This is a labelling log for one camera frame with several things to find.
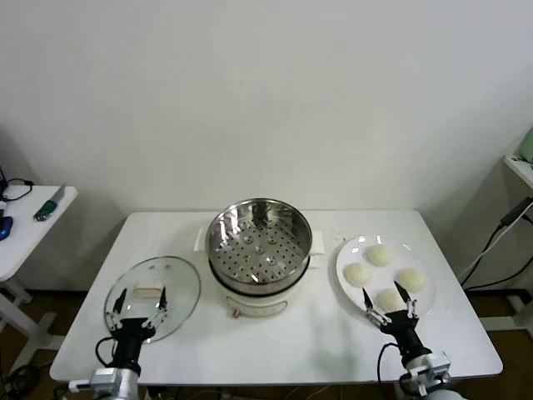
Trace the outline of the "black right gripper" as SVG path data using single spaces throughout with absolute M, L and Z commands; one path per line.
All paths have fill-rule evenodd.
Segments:
M 416 325 L 419 322 L 416 311 L 417 300 L 411 298 L 399 282 L 394 282 L 397 291 L 406 305 L 406 310 L 383 314 L 378 312 L 365 288 L 362 289 L 366 318 L 376 327 L 380 327 L 382 333 L 391 335 L 396 340 L 402 361 L 412 361 L 415 358 L 431 353 L 425 347 L 416 333 Z

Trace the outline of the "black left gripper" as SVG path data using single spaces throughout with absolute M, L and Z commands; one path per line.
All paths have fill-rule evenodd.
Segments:
M 104 319 L 112 338 L 116 341 L 113 363 L 136 363 L 140 356 L 143 343 L 156 334 L 156 330 L 166 321 L 167 292 L 166 288 L 153 289 L 143 299 L 142 306 L 145 317 L 124 318 L 120 321 L 123 304 L 127 295 L 124 288 L 120 295 L 104 309 Z

